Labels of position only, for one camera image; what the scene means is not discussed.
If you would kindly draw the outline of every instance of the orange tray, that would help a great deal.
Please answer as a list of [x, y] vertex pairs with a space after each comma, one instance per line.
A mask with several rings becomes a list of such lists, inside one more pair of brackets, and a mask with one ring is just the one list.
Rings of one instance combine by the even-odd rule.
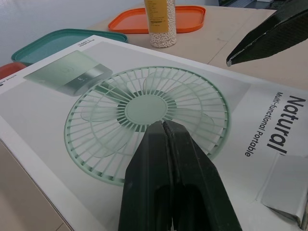
[[[200, 6], [176, 6], [177, 33], [188, 33], [203, 27], [205, 8]], [[108, 25], [108, 29], [124, 34], [148, 34], [145, 8], [122, 12]]]
[[23, 65], [22, 63], [11, 63], [11, 64], [6, 64], [4, 66], [0, 66], [0, 79], [10, 76], [15, 72], [20, 71], [24, 68], [26, 68], [26, 66]]

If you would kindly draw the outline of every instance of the plastic lid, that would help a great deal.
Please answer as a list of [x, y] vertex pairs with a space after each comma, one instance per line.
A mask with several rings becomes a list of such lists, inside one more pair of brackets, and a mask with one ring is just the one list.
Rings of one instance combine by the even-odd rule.
[[[203, 27], [205, 8], [200, 6], [176, 6], [177, 33], [188, 33]], [[108, 29], [125, 34], [149, 33], [145, 8], [125, 11], [116, 17]]]
[[120, 33], [82, 29], [63, 29], [51, 32], [16, 51], [11, 59], [29, 66], [92, 35], [121, 42], [128, 42], [127, 36]]
[[26, 66], [21, 63], [11, 63], [0, 67], [0, 79], [14, 74], [17, 71], [24, 69]]

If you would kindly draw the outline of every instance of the table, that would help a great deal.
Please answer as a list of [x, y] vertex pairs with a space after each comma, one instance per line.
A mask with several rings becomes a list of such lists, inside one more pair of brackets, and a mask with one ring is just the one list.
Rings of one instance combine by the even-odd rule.
[[[272, 57], [227, 67], [226, 58], [244, 36], [272, 15], [274, 10], [256, 10], [204, 6], [203, 28], [186, 34], [177, 34], [178, 42], [169, 48], [154, 48], [148, 34], [128, 34], [128, 42], [191, 59], [204, 64], [266, 79], [287, 86], [308, 90], [308, 40]], [[108, 30], [113, 18], [99, 22], [89, 29]]]
[[[192, 33], [178, 34], [178, 42], [172, 47], [164, 49], [152, 47], [147, 34], [128, 35], [129, 43], [308, 90], [308, 78], [306, 78], [308, 62], [304, 55], [308, 51], [308, 40], [266, 59], [236, 64], [232, 67], [226, 65], [228, 54], [241, 39], [274, 11], [205, 7], [206, 16], [203, 28]], [[91, 26], [90, 29], [108, 30], [108, 23], [112, 19], [99, 22]], [[69, 228], [62, 218], [52, 205], [44, 199], [44, 195], [39, 191], [39, 188], [2, 143], [0, 143], [0, 156], [2, 160], [5, 160], [2, 168], [0, 168], [2, 175], [10, 176], [2, 178], [2, 185], [6, 187], [6, 195], [10, 196], [1, 198], [2, 195], [0, 195], [0, 204], [4, 208], [10, 208], [11, 205], [5, 206], [6, 204], [4, 204], [7, 202], [7, 198], [11, 201], [18, 198], [17, 201], [11, 203], [14, 205], [14, 209], [18, 211], [16, 219], [9, 220], [15, 216], [13, 210], [2, 210], [2, 221], [6, 220], [4, 224], [8, 225], [7, 230], [68, 231]], [[29, 208], [33, 208], [33, 204], [36, 204], [37, 207], [30, 210]], [[21, 224], [16, 223], [16, 220], [22, 221]]]

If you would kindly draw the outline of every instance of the fan grille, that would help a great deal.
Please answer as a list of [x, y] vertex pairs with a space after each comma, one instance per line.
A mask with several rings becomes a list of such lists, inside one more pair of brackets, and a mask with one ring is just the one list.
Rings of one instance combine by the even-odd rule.
[[65, 145], [86, 173], [122, 185], [147, 127], [167, 119], [184, 125], [213, 158], [229, 114], [219, 90], [203, 77], [172, 67], [138, 68], [99, 82], [78, 99], [65, 123]]

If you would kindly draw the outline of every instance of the bottle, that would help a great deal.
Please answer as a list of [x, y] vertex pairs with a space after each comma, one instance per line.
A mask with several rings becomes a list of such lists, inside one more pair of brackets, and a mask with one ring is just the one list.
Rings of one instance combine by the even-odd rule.
[[144, 0], [148, 16], [150, 44], [171, 47], [177, 42], [175, 0]]

